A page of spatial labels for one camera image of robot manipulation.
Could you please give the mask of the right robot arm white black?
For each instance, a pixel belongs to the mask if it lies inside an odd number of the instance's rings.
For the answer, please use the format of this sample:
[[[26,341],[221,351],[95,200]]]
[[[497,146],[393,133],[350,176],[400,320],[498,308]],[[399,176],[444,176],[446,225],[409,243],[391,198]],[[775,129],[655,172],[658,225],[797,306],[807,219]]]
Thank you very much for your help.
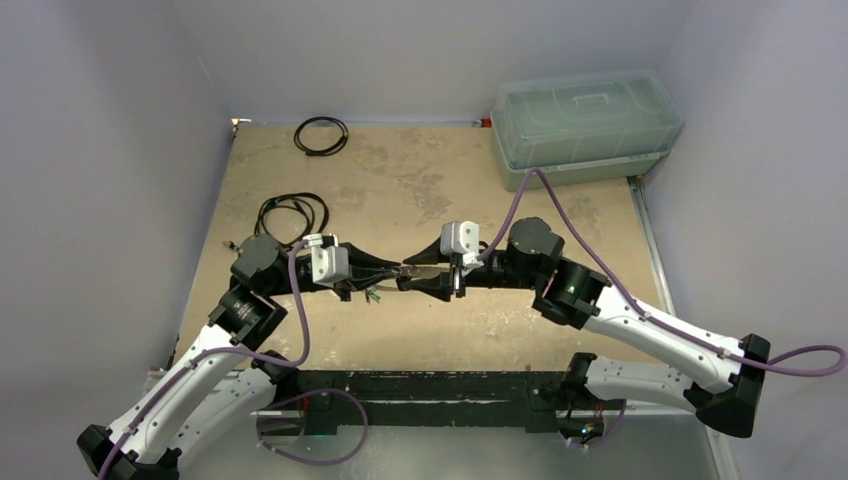
[[[563,326],[634,347],[654,363],[621,362],[591,353],[573,356],[556,394],[576,407],[605,400],[637,400],[675,407],[708,427],[751,437],[769,342],[704,330],[652,305],[627,297],[607,276],[563,255],[565,241],[538,217],[516,221],[506,247],[483,260],[472,246],[479,228],[449,222],[439,239],[407,258],[397,285],[442,301],[470,288],[528,289],[533,309]]]

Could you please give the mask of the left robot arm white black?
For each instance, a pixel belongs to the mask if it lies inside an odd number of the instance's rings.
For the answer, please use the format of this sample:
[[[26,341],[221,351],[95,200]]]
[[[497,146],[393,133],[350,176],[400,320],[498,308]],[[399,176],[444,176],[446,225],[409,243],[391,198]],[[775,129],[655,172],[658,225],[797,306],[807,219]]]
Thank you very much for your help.
[[[247,238],[230,268],[230,287],[183,356],[126,413],[90,425],[77,446],[99,479],[176,479],[181,461],[238,415],[297,399],[293,372],[306,362],[312,335],[303,294],[336,291],[342,299],[398,275],[400,265],[309,234],[284,246],[269,234]],[[289,360],[261,352],[288,311],[275,297],[291,295],[302,350]]]

